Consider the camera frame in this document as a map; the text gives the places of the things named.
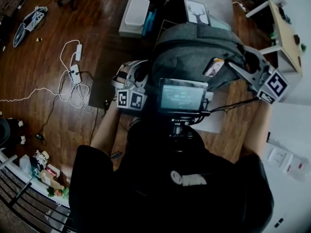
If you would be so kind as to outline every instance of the white cable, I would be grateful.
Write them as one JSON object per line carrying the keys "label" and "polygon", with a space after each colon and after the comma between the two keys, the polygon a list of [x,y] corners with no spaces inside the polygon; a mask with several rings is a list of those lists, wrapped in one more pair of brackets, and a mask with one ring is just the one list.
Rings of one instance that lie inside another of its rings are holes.
{"label": "white cable", "polygon": [[[61,77],[60,77],[59,84],[58,84],[58,88],[57,88],[57,93],[54,93],[53,91],[49,90],[48,88],[43,87],[43,88],[36,88],[35,90],[32,91],[32,93],[31,93],[28,97],[23,98],[23,99],[14,99],[14,100],[6,100],[6,99],[5,99],[5,100],[0,100],[0,101],[3,101],[3,102],[22,101],[22,100],[26,100],[26,99],[30,98],[30,97],[32,96],[32,94],[33,94],[35,91],[47,90],[47,91],[51,92],[53,95],[59,96],[59,98],[61,99],[61,101],[63,101],[63,102],[68,102],[68,101],[69,101],[70,104],[71,104],[73,107],[78,108],[78,109],[82,108],[82,107],[84,106],[84,98],[87,97],[87,96],[89,95],[91,89],[90,89],[90,87],[89,87],[88,85],[86,85],[86,84],[81,84],[81,83],[80,83],[80,84],[75,84],[75,83],[73,82],[72,77],[71,77],[71,71],[70,71],[70,69],[68,69],[68,67],[65,65],[65,63],[64,63],[63,60],[62,60],[62,54],[63,54],[63,52],[64,52],[64,49],[65,49],[66,45],[69,44],[69,43],[71,43],[71,42],[75,42],[75,41],[77,41],[77,42],[80,44],[80,41],[79,41],[79,40],[72,40],[72,41],[67,42],[67,43],[63,46],[63,49],[62,49],[61,54],[60,54],[60,56],[59,56],[59,59],[60,59],[61,63],[63,64],[63,66],[66,68],[66,70],[62,73],[62,75],[61,75]],[[72,56],[71,56],[71,59],[70,59],[70,67],[71,67],[71,65],[72,65],[73,57],[74,57],[74,55],[76,55],[76,53],[77,53],[77,52],[74,52],[74,53],[72,54]],[[61,91],[61,89],[62,89],[62,88],[61,88],[61,81],[62,81],[62,79],[63,79],[63,76],[64,76],[66,73],[69,73],[69,77],[70,77],[70,92],[64,93],[64,94],[60,94],[60,91]],[[86,96],[83,96],[82,91],[81,91],[81,86],[86,86],[86,87],[88,88],[88,91],[87,91]],[[72,102],[71,102],[72,93],[73,93],[74,90],[76,90],[77,94],[79,95],[79,97],[80,97],[80,99],[81,99],[81,102],[82,102],[81,106],[76,106],[76,105],[72,104]],[[62,99],[62,97],[61,97],[61,96],[65,96],[65,95],[69,95],[69,97],[68,97],[67,100]]]}
{"label": "white cable", "polygon": [[246,12],[246,8],[244,7],[243,4],[241,4],[240,2],[233,2],[232,4],[235,4],[235,3],[237,3],[244,10],[244,12]]}

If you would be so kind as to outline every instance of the charger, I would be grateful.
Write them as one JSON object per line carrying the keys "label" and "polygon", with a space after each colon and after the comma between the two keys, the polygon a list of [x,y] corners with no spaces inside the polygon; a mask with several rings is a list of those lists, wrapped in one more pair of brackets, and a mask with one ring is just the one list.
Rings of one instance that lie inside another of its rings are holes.
{"label": "charger", "polygon": [[77,51],[76,51],[76,61],[81,60],[81,55],[82,55],[82,44],[79,44],[77,46]]}

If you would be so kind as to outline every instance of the white logo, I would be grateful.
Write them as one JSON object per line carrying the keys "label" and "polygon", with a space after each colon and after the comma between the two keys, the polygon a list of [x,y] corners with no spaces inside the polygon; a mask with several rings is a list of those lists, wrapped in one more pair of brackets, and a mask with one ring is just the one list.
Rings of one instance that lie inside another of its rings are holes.
{"label": "white logo", "polygon": [[171,178],[176,184],[182,184],[183,186],[201,185],[207,184],[204,177],[201,174],[191,174],[181,176],[176,171],[171,172]]}
{"label": "white logo", "polygon": [[272,103],[273,102],[273,98],[271,98],[269,95],[262,93],[261,98],[263,100],[266,100],[268,103]]}

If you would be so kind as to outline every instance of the white box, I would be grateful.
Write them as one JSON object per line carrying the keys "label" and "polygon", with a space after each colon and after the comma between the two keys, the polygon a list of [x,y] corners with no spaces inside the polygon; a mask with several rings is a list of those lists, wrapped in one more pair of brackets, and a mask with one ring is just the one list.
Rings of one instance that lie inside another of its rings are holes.
{"label": "white box", "polygon": [[142,27],[145,23],[149,4],[149,0],[131,0],[125,17],[125,24],[128,26]]}

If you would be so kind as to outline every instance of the power strip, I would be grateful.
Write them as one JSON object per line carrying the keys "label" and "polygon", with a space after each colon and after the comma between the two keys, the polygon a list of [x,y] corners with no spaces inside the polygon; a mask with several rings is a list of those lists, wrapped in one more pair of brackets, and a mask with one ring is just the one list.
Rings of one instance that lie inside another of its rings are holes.
{"label": "power strip", "polygon": [[71,74],[71,78],[72,78],[73,83],[74,84],[81,83],[82,80],[81,80],[81,75],[79,73],[80,70],[79,70],[78,65],[75,64],[75,65],[71,66],[70,70],[71,70],[71,72],[73,71],[72,74]]}

